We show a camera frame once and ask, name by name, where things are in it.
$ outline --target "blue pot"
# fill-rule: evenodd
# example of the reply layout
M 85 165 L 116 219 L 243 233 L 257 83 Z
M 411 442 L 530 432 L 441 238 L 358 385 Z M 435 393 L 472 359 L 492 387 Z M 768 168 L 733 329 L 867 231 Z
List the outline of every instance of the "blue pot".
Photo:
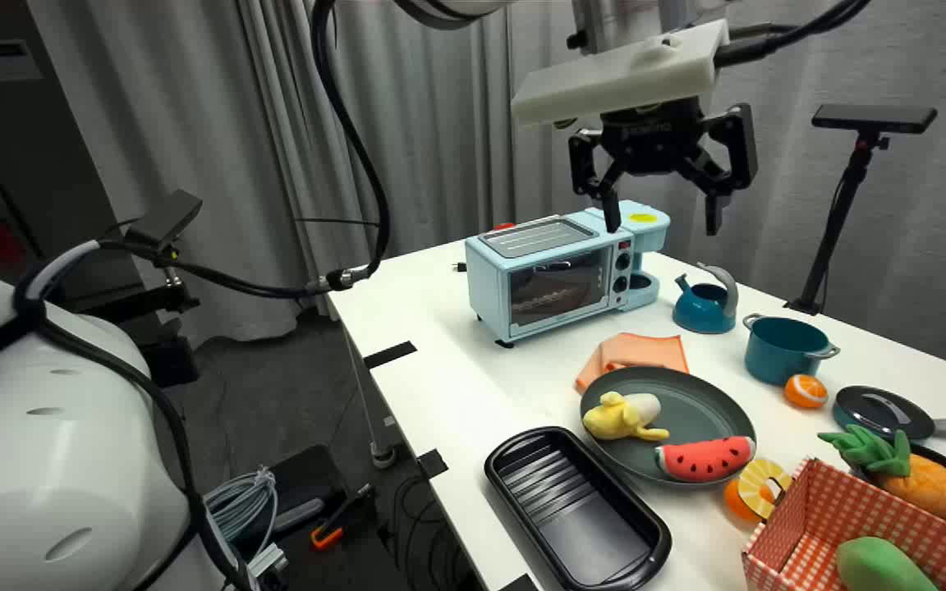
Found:
M 785 385 L 791 373 L 814 373 L 838 349 L 822 329 L 796 318 L 746 315 L 746 372 L 765 385 Z
M 704 334 L 728 331 L 734 326 L 734 302 L 739 302 L 734 279 L 720 265 L 698 261 L 698 270 L 715 277 L 723 284 L 710 284 L 710 283 L 688 284 L 688 279 L 681 277 L 676 279 L 681 299 L 673 304 L 673 323 L 681 329 L 704 331 Z

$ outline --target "toaster oven window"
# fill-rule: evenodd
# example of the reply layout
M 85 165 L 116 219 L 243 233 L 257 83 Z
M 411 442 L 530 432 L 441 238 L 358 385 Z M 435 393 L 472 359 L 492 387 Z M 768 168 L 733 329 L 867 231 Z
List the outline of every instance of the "toaster oven window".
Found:
M 603 255 L 554 258 L 510 277 L 514 326 L 533 326 L 603 299 Z
M 503 258 L 522 258 L 522 255 L 536 255 L 536 253 L 581 242 L 588 236 L 593 236 L 593 233 L 588 233 L 568 219 L 538 219 L 538 222 L 525 222 L 514 231 L 490 233 L 490 236 L 483 236 L 483 242 L 490 249 L 496 249 L 496 255 L 503 255 Z

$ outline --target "toy food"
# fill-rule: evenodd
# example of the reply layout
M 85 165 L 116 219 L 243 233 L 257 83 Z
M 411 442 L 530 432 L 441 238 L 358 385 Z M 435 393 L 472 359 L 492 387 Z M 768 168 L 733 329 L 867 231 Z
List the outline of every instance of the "toy food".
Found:
M 742 468 L 754 454 L 747 438 L 694 440 L 658 445 L 666 479 L 705 482 Z
M 651 440 L 661 442 L 671 438 L 662 425 L 646 425 L 651 419 L 661 417 L 661 397 L 653 393 L 616 393 L 608 389 L 596 408 L 591 408 L 581 423 L 593 440 Z
M 935 591 L 888 537 L 850 537 L 838 544 L 838 575 L 846 591 Z
M 828 405 L 828 387 L 814 373 L 791 373 L 783 397 L 800 410 L 822 410 Z
M 841 461 L 859 468 L 880 489 L 946 520 L 946 466 L 908 454 L 908 440 L 896 429 L 893 442 L 850 423 L 844 432 L 822 432 L 838 445 Z
M 763 522 L 776 512 L 777 494 L 791 489 L 791 476 L 765 461 L 754 457 L 746 468 L 724 482 L 724 509 L 739 522 Z

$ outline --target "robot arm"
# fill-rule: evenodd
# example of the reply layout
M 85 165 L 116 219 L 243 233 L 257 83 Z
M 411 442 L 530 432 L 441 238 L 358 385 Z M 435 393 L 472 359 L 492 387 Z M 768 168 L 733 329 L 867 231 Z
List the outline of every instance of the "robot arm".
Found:
M 465 26 L 507 0 L 396 0 L 427 26 Z M 577 29 L 568 49 L 581 58 L 533 71 L 514 99 L 514 122 L 572 126 L 596 115 L 600 128 L 577 128 L 568 139 L 572 186 L 603 211 L 608 231 L 616 231 L 614 183 L 625 173 L 681 173 L 705 192 L 705 233 L 723 222 L 733 191 L 752 183 L 754 134 L 752 109 L 733 104 L 723 115 L 704 115 L 723 65 L 754 61 L 803 36 L 828 31 L 858 16 L 867 0 L 838 0 L 803 26 L 752 26 L 728 38 L 724 21 L 698 22 L 704 0 L 572 0 Z M 728 168 L 698 143 L 715 142 Z

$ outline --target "black stand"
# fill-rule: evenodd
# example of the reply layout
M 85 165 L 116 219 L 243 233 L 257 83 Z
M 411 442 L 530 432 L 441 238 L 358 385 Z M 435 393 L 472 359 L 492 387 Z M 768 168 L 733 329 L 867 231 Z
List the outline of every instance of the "black stand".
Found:
M 828 213 L 824 238 L 814 253 L 814 261 L 808 270 L 803 290 L 798 299 L 788 302 L 788 307 L 798 313 L 822 313 L 824 302 L 822 284 L 828 279 L 828 265 L 838 247 L 838 236 L 844 231 L 844 215 L 855 207 L 858 186 L 867 176 L 867 165 L 872 150 L 889 146 L 882 134 L 923 134 L 935 119 L 935 109 L 869 109 L 869 104 L 822 104 L 810 119 L 814 128 L 846 128 L 858 131 L 855 153 L 846 157 L 846 168 L 838 180 L 834 204 Z
M 798 313 L 822 313 L 824 304 L 818 302 L 818 293 L 822 293 L 822 283 L 828 279 L 828 265 L 830 265 L 830 255 L 834 255 L 834 247 L 838 247 L 838 236 L 844 231 L 844 215 L 846 211 L 855 207 L 855 198 L 858 198 L 858 186 L 862 183 L 867 176 L 867 165 L 872 157 L 872 150 L 888 146 L 889 142 L 880 139 L 876 131 L 859 131 L 858 134 L 858 143 L 855 143 L 855 153 L 846 157 L 846 168 L 838 180 L 838 192 L 834 192 L 834 207 L 828 213 L 828 231 L 824 231 L 824 238 L 822 247 L 814 249 L 814 261 L 810 261 L 810 273 L 800 284 L 800 294 L 788 302 L 788 307 L 798 307 Z

